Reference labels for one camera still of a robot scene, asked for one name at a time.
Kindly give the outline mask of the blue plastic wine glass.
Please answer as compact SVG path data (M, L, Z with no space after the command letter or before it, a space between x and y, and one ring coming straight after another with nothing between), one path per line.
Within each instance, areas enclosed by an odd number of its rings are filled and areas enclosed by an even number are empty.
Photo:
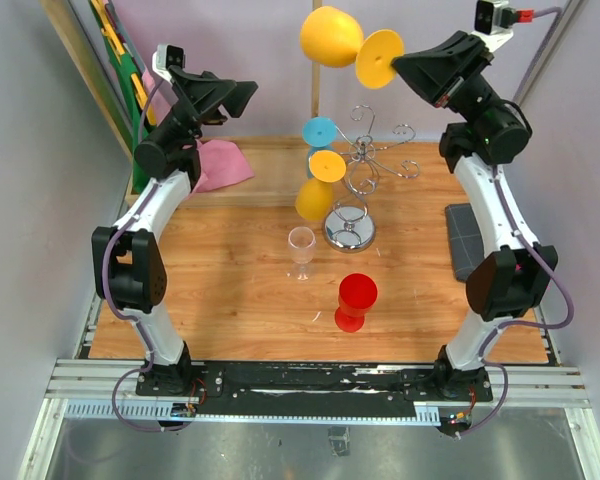
M302 128L302 139L309 146L306 156L306 174L311 179L313 174L310 170L311 156L322 150L334 152L333 142L337 137L337 126L328 117L318 116L308 120Z

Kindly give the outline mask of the yellow wine glass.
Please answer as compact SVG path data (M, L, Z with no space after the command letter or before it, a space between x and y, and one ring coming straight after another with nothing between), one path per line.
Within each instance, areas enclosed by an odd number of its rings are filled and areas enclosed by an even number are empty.
M321 66L353 65L359 83L371 90L384 88L397 73L392 61L405 53L401 36L380 29L365 36L359 22L333 6L321 6L304 20L299 44L304 55Z
M295 200L296 212L309 222L322 221L334 203L333 184L346 173L344 158L330 150L319 150L309 159L312 178L300 188Z

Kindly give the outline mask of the clear wine glass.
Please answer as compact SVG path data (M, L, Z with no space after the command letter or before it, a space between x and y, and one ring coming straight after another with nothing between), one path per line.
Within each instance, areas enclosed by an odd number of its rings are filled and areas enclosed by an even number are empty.
M316 248L314 232L306 226L295 227L288 234L287 245L292 262L290 275L297 280L308 280Z

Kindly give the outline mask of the red plastic wine glass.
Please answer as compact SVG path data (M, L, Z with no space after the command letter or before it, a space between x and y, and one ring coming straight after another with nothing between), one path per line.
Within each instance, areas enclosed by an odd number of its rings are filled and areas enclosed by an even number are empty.
M369 276L362 273L347 275L339 285L338 308L334 313L336 326L346 333L360 330L377 298L377 285Z

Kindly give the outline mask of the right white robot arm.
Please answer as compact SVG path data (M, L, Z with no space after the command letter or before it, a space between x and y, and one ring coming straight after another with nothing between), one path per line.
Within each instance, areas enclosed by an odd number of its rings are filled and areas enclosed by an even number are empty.
M467 194L483 243L484 258L465 284L468 313L424 381L446 400L482 382L488 353L505 329L524 325L558 260L556 249L542 245L525 225L504 175L533 130L520 107L483 77L492 58L485 36L458 31L436 47L391 62L420 98L461 116L447 125L439 154Z

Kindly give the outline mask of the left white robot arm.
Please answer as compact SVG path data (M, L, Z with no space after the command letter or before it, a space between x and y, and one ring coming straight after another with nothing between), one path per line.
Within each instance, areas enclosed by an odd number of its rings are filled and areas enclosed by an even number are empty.
M194 383L188 346L176 332L164 297L167 273L159 238L177 207L194 191L202 169L196 141L204 125L240 117L258 89L254 81L191 74L179 66L164 74L177 101L135 147L134 160L149 180L130 210L91 236L96 292L141 340L145 360L136 392L180 396Z

